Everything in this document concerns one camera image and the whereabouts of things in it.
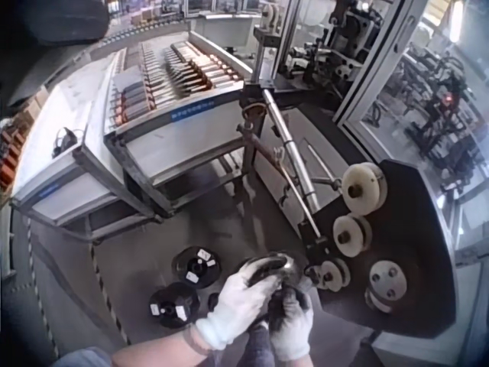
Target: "white pulley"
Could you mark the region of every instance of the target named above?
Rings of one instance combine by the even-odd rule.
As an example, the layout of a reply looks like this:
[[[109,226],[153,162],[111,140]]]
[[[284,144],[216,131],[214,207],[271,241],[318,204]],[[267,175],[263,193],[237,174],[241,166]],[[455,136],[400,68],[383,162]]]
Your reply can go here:
[[[386,304],[383,304],[380,300],[378,300],[370,291],[370,289],[367,288],[365,291],[365,302],[367,302],[367,305],[372,309],[372,310],[379,310],[384,313],[391,313],[392,312],[392,307],[387,306]]]
[[[370,269],[370,287],[380,300],[400,300],[407,292],[403,269],[393,261],[377,261]]]
[[[349,213],[336,218],[333,237],[338,250],[349,258],[354,258],[366,250],[372,241],[372,228],[363,217]]]
[[[348,286],[350,284],[350,281],[351,281],[351,273],[350,273],[350,269],[346,265],[346,262],[344,262],[340,258],[335,258],[333,260],[333,262],[337,264],[340,272],[342,273],[342,277],[343,277],[342,287]]]
[[[279,11],[277,4],[266,4],[261,12],[260,28],[272,31],[277,23]]]
[[[342,191],[346,206],[353,213],[366,216],[384,204],[387,182],[375,164],[353,164],[343,176]]]
[[[338,292],[343,287],[344,278],[337,264],[332,261],[324,261],[321,265],[321,283],[325,289]]]

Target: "gloved hand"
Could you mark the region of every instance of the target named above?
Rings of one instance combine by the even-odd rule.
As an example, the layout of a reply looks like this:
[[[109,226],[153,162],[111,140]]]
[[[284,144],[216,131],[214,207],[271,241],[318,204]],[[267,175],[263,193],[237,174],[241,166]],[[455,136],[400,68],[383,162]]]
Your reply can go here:
[[[224,284],[215,309],[196,321],[202,338],[213,348],[223,350],[253,323],[265,300],[277,289],[280,279],[270,275],[248,287],[251,276],[270,258],[247,262]]]
[[[271,305],[277,302],[276,300],[271,300],[268,307],[270,341],[280,361],[293,361],[309,354],[313,306],[308,294],[292,287],[284,287],[279,292],[281,292],[279,307]]]

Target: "wire spool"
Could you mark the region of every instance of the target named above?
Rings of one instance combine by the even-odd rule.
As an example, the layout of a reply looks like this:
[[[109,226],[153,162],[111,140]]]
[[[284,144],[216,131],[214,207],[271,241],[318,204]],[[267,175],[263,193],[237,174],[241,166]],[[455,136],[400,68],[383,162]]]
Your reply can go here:
[[[169,329],[179,329],[197,318],[200,300],[197,292],[184,283],[172,283],[150,298],[151,316]]]
[[[353,213],[366,216],[384,204],[387,182],[375,164],[353,164],[343,176],[342,191],[346,206]]]
[[[336,218],[333,237],[338,250],[348,258],[354,258],[366,250],[372,242],[372,228],[363,217],[353,213]]]
[[[185,284],[202,289],[219,279],[221,262],[207,248],[189,247],[178,254],[172,263],[173,273]]]

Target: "floor tape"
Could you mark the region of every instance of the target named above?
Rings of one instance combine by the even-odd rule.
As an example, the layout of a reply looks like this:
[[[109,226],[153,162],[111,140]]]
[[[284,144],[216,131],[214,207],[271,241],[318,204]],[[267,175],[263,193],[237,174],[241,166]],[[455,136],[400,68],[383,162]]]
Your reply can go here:
[[[105,290],[105,285],[104,281],[102,280],[102,275],[100,274],[100,268],[99,264],[97,262],[97,258],[95,256],[95,247],[93,246],[93,243],[89,243],[89,251],[90,251],[90,258],[92,258],[92,264],[93,264],[93,270],[96,274],[97,277],[97,282],[99,283],[100,291],[102,292],[102,296],[104,297],[105,305],[108,308],[108,311],[110,313],[110,316],[112,320],[114,321],[115,325],[117,326],[117,329],[119,330],[122,339],[125,341],[125,343],[130,346],[131,345],[131,340],[128,337],[128,334],[125,333],[124,328],[122,327],[121,321],[117,317],[117,315],[114,312],[114,308],[112,307],[112,302],[108,298],[107,291]]]
[[[43,318],[43,323],[44,323],[44,328],[46,329],[47,338],[50,340],[51,345],[53,346],[53,353],[56,356],[56,359],[59,359],[60,351],[58,349],[56,341],[54,340],[53,332],[51,331],[49,323],[47,322],[46,314],[45,314],[44,308],[43,308],[43,303],[40,300],[39,289],[37,288],[36,273],[34,270],[34,256],[32,255],[31,219],[30,218],[28,218],[28,251],[29,251],[29,268],[31,270],[32,286],[34,287],[34,293],[36,294],[36,298],[37,298],[37,306],[39,308],[40,315]]]

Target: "metal rod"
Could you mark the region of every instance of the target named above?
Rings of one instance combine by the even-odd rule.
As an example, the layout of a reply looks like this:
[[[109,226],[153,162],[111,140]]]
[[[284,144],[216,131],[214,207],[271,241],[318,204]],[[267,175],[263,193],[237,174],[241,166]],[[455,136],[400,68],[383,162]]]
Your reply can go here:
[[[248,142],[251,147],[255,148],[257,151],[261,153],[261,155],[270,163],[279,174],[282,174],[282,169],[278,164],[277,160],[274,159],[274,153],[270,151],[267,147],[261,144],[261,140],[258,136],[253,134],[250,130],[247,130],[243,125],[238,125],[238,132],[243,134],[243,139]]]
[[[285,151],[289,155],[290,161],[292,162],[293,169],[296,171],[297,179],[299,180],[299,185],[303,190],[304,197],[312,213],[318,212],[321,207],[319,206],[316,191],[314,189],[313,183],[309,178],[307,173],[306,165],[302,157],[300,156],[299,149],[297,148],[296,142],[292,139],[292,135],[283,120],[283,116],[278,109],[277,104],[271,93],[268,90],[263,91],[263,97],[265,103],[267,104],[268,113],[272,119],[272,122],[277,127],[280,137],[283,141],[283,146]]]
[[[287,183],[289,184],[290,189],[292,189],[294,195],[296,196],[297,200],[299,201],[299,204],[303,208],[304,214],[306,214],[306,218],[307,218],[307,220],[309,220],[309,223],[311,224],[311,227],[313,228],[313,231],[316,234],[316,237],[318,239],[320,239],[321,238],[321,232],[319,231],[319,229],[318,229],[318,227],[316,225],[316,222],[314,222],[314,219],[313,219],[313,216],[311,215],[311,212],[307,208],[306,203],[304,203],[303,198],[300,196],[299,191],[297,191],[295,185],[292,182],[292,179],[290,178],[290,176],[287,173],[287,170],[285,169],[285,167],[283,166],[283,164],[281,162],[279,162],[279,165],[280,165],[280,170],[282,171],[282,175],[287,180]]]
[[[254,62],[254,69],[253,69],[253,73],[251,74],[252,83],[258,83],[260,81],[261,64],[263,63],[264,55],[265,55],[265,47],[263,47],[263,44],[258,44],[257,59]]]

